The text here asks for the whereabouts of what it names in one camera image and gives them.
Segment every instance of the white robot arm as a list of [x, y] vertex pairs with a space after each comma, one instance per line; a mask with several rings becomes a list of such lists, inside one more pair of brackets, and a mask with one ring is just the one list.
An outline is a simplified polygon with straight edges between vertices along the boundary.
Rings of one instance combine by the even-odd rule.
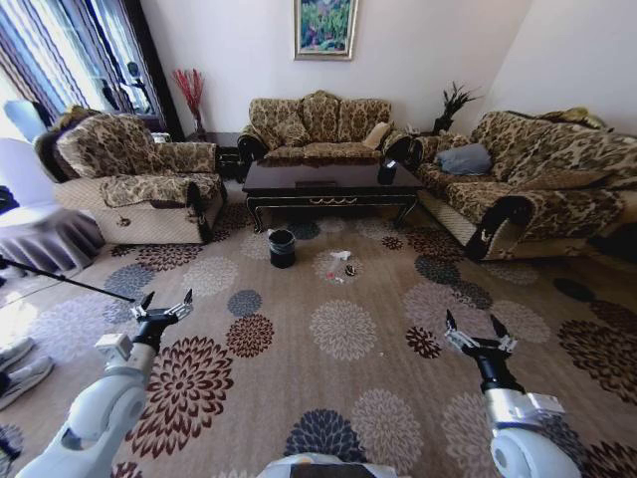
[[112, 460], [139, 420], [161, 335], [192, 311], [192, 292], [170, 309], [147, 310], [152, 294], [132, 309], [139, 334], [103, 336], [96, 347], [106, 356], [105, 376], [74, 400], [67, 421], [45, 451], [17, 478], [109, 478]]
[[505, 478], [579, 478], [573, 461], [552, 441], [537, 433], [543, 415], [564, 414], [557, 398], [526, 393], [509, 372], [506, 359], [518, 343], [494, 316], [498, 340], [471, 338], [458, 331], [447, 311], [447, 340], [473, 358], [480, 369], [487, 415], [494, 438], [491, 454]]

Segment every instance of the black trash bin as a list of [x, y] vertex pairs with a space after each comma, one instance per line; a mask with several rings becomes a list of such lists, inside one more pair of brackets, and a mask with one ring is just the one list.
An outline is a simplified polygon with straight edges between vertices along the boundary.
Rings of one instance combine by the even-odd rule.
[[295, 235], [287, 229], [278, 229], [270, 234], [270, 263], [279, 269], [292, 266], [295, 256]]

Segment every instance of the coffee table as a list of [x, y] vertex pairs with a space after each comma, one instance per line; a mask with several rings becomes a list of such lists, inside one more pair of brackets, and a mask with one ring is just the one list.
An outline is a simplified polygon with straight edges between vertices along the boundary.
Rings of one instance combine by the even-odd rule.
[[330, 164], [325, 166], [272, 166], [253, 162], [243, 191], [255, 221], [255, 233], [263, 232], [261, 210], [265, 207], [400, 206], [394, 219], [400, 227], [418, 202], [422, 183], [401, 164], [387, 177], [378, 164]]

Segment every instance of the red decorative branches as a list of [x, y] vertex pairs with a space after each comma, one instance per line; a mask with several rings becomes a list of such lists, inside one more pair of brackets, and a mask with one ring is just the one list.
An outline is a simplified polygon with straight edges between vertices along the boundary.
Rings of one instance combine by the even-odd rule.
[[183, 93], [190, 111], [197, 116], [199, 114], [199, 104], [203, 93], [203, 76], [194, 68], [190, 70], [175, 70], [172, 72], [179, 90]]

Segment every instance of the picture frame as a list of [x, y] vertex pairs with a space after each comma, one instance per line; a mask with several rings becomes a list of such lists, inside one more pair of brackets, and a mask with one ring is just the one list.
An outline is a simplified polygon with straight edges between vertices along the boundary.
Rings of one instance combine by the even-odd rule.
[[293, 0], [295, 60], [350, 61], [358, 0]]

